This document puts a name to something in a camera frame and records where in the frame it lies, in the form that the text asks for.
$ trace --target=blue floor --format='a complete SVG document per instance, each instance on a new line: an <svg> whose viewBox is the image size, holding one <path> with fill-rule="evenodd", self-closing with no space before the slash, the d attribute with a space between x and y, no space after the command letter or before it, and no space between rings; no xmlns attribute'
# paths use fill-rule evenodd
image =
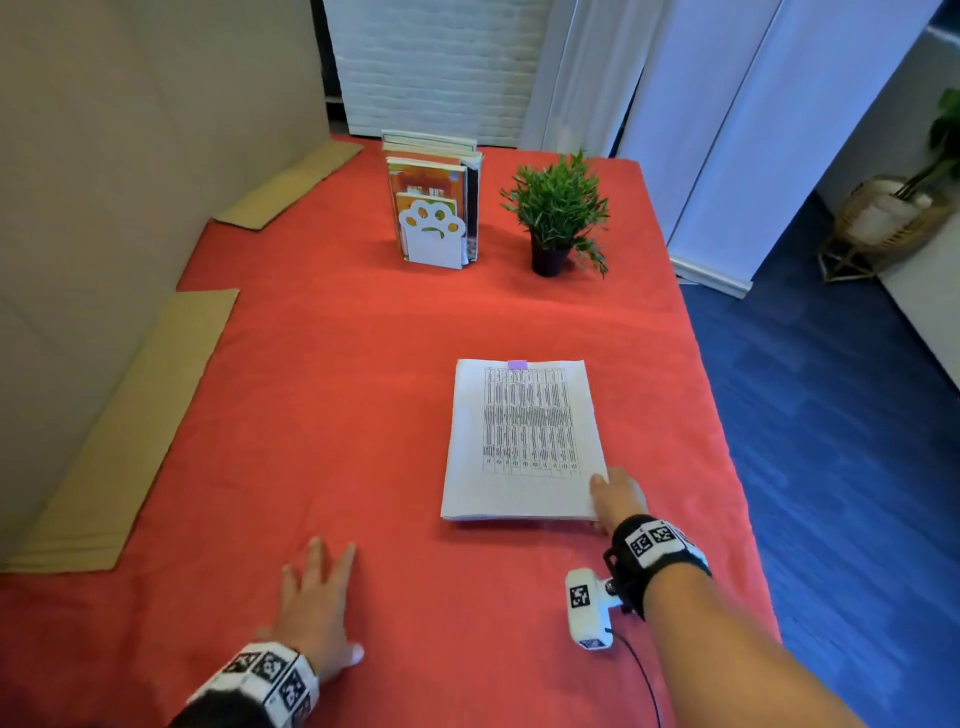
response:
<svg viewBox="0 0 960 728"><path fill-rule="evenodd" d="M736 301L684 298L784 644L874 728L960 726L960 398L879 283L824 286L798 213Z"/></svg>

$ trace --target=red tablecloth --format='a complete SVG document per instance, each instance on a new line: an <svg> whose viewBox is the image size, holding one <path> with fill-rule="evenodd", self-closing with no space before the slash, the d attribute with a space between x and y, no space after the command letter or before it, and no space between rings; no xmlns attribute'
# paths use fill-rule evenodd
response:
<svg viewBox="0 0 960 728"><path fill-rule="evenodd" d="M639 167L601 159L611 272L530 271L499 206L519 163L486 151L480 260L406 263L374 145L263 232L211 224L183 290L240 296L109 573L0 579L5 724L162 724L276 610L280 567L358 544L348 633L366 660L324 689L329 726L650 725L620 645L567 634L564 577L602 573L580 524L440 519L458 358L585 359L607 462L703 548L776 634L747 504ZM614 615L654 679L646 626Z"/></svg>

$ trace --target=white camera device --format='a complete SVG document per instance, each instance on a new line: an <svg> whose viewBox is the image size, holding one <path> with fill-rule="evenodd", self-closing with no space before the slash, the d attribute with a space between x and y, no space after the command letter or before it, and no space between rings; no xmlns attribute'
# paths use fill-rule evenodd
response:
<svg viewBox="0 0 960 728"><path fill-rule="evenodd" d="M610 609L622 602L612 579L599 579L593 569L574 569L566 575L566 619L570 637L583 649L613 645Z"/></svg>

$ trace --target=green plant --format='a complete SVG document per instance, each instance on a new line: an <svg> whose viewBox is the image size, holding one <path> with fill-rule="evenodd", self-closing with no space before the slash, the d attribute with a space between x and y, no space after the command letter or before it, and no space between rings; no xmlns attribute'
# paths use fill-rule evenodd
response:
<svg viewBox="0 0 960 728"><path fill-rule="evenodd" d="M508 201L502 205L516 214L535 245L576 251L605 276L607 260L591 234L610 217L608 199L600 198L600 180L587 172L584 150L560 155L556 164L540 171L520 166L514 175L516 187L501 189L500 194Z"/></svg>
<svg viewBox="0 0 960 728"><path fill-rule="evenodd" d="M950 175L960 178L960 89L948 88L937 105L940 115L934 119L927 145L936 159L907 180L895 197L911 200L918 192Z"/></svg>

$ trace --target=white brick wall panel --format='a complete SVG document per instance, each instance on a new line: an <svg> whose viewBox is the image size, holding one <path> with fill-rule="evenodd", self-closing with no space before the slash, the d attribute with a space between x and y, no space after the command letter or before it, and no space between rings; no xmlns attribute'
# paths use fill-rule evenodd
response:
<svg viewBox="0 0 960 728"><path fill-rule="evenodd" d="M325 0L351 133L516 146L553 0Z"/></svg>

